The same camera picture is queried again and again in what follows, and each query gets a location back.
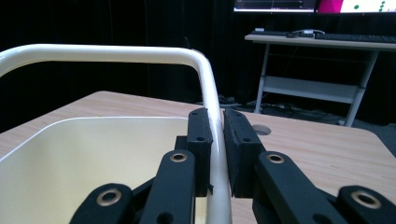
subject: desk leg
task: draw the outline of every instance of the desk leg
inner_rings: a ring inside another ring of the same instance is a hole
[[[259,92],[257,92],[257,101],[256,101],[256,108],[254,109],[254,113],[260,114],[262,108],[262,91],[264,89],[264,79],[265,79],[265,71],[267,69],[268,63],[268,55],[270,53],[270,44],[265,45],[265,53],[264,53],[264,60],[262,63],[262,75],[260,76],[260,84],[259,84]]]
[[[367,67],[364,71],[363,77],[361,78],[361,84],[356,92],[355,99],[347,113],[347,117],[346,117],[346,126],[347,127],[352,126],[353,120],[356,117],[359,106],[361,105],[361,99],[363,98],[363,95],[366,91],[367,83],[370,79],[370,75],[372,74],[377,57],[378,57],[378,50],[375,50],[371,54],[370,61],[367,64]]]

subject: monitor screen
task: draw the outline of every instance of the monitor screen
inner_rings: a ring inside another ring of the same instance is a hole
[[[396,0],[320,0],[317,13],[388,13],[396,12]]]
[[[235,12],[313,13],[317,0],[234,0]]]

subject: keyboard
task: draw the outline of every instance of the keyboard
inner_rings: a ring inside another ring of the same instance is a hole
[[[294,34],[293,32],[282,32],[282,31],[253,31],[251,35],[277,35],[287,36]],[[353,42],[371,42],[371,43],[387,43],[396,44],[396,36],[389,35],[343,35],[343,34],[304,34],[297,33],[298,37],[310,37],[322,40],[335,40],[335,41],[353,41]]]
[[[396,44],[396,36],[315,34],[315,39]]]

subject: bin handle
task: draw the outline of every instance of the bin handle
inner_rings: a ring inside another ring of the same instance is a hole
[[[33,44],[0,52],[0,77],[18,67],[40,62],[173,63],[193,67],[200,79],[214,140],[210,163],[214,190],[207,195],[206,223],[232,223],[218,94],[210,62],[202,53],[180,48]]]

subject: white desk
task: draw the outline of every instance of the white desk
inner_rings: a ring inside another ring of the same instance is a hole
[[[348,114],[346,116],[345,123],[345,125],[348,127],[352,125],[352,122],[356,117],[359,106],[361,104],[361,99],[363,98],[379,51],[396,51],[396,44],[320,40],[306,37],[286,38],[285,36],[273,35],[247,35],[245,36],[245,39],[251,40],[253,41],[253,43],[260,43],[266,45],[262,64],[262,74],[257,94],[257,103],[254,110],[255,113],[260,113],[263,91],[301,96],[306,98],[351,104]],[[271,44],[306,46],[315,48],[360,49],[368,50],[371,52],[371,54],[364,74],[361,77],[361,82],[359,83],[359,85],[352,86],[309,80],[299,80],[294,78],[267,76],[266,68]]]

